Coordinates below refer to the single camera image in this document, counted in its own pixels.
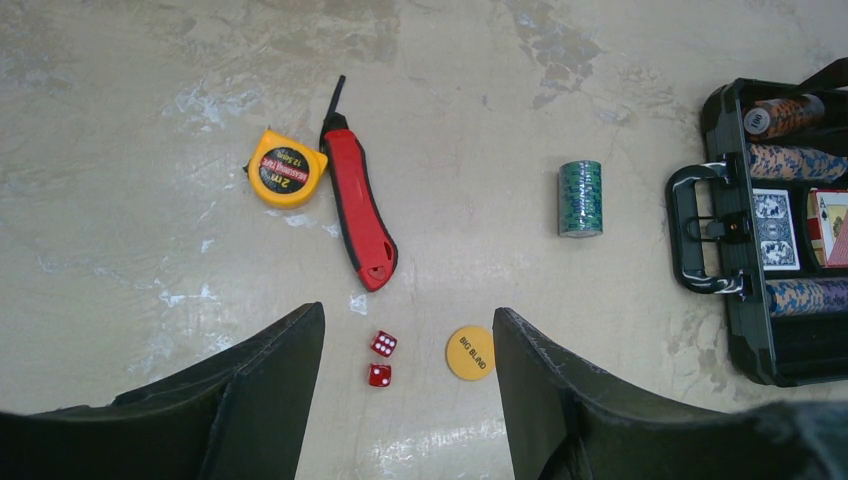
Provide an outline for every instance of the black handle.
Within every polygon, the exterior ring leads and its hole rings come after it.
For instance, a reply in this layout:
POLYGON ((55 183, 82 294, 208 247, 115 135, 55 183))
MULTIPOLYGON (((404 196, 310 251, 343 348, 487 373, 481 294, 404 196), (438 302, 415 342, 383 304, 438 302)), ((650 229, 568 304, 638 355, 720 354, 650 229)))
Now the black handle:
POLYGON ((690 165, 675 172, 666 184, 666 208, 674 276, 681 285, 695 293, 741 293, 745 287, 741 275, 710 277, 706 273, 703 241, 697 222, 695 182, 698 180, 727 182, 727 164, 716 162, 690 165))
POLYGON ((791 97, 842 87, 848 87, 848 57, 834 60, 833 63, 819 70, 797 87, 789 89, 783 96, 791 97))

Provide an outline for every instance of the red die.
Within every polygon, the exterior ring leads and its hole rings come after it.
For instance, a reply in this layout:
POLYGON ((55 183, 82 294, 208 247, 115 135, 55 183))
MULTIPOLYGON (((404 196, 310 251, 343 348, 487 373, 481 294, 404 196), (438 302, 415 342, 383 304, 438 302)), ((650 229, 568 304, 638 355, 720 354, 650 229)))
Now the red die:
POLYGON ((392 383, 391 365, 372 363, 368 367, 368 385, 372 387, 388 387, 392 383))
POLYGON ((378 355, 388 357, 395 351, 395 345, 397 345, 397 338, 380 330, 374 337, 374 341, 371 342, 371 350, 377 352, 378 355))

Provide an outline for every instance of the blue deck of cards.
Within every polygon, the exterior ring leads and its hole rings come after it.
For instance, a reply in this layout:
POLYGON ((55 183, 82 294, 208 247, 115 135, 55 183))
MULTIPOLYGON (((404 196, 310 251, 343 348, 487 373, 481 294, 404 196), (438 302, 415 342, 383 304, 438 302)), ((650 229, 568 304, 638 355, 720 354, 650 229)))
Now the blue deck of cards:
POLYGON ((754 212, 763 270, 800 270, 789 192, 755 188, 754 212))

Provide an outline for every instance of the poker case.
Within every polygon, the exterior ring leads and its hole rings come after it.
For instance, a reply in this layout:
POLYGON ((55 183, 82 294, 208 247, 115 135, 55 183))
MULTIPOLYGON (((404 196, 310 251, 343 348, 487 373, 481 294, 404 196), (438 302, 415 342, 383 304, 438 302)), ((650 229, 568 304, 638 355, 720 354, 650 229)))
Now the poker case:
POLYGON ((819 127, 758 143, 848 156, 848 91, 838 90, 846 85, 848 58, 843 58, 798 85, 740 78, 717 89, 700 117, 706 163, 678 170, 666 185, 675 277, 693 292, 724 296, 731 361, 757 383, 792 387, 848 378, 848 313, 771 318, 765 285, 773 279, 848 277, 848 269, 819 266, 809 240, 806 205, 811 188, 848 190, 848 175, 835 182, 752 180, 743 106, 814 94, 826 109, 819 127), (698 212, 698 181, 709 185, 709 215, 698 212), (763 270, 753 225, 754 188, 789 192, 800 270, 763 270), (706 272, 706 242, 718 247, 716 275, 706 272))

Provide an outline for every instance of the yellow tape measure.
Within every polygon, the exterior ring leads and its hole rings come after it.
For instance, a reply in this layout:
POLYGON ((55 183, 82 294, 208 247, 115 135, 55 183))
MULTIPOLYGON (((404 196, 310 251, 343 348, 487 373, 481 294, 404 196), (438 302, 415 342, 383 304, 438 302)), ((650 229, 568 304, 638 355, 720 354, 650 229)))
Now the yellow tape measure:
POLYGON ((270 129, 245 167, 259 198, 277 208, 306 203, 326 169, 326 155, 270 129))

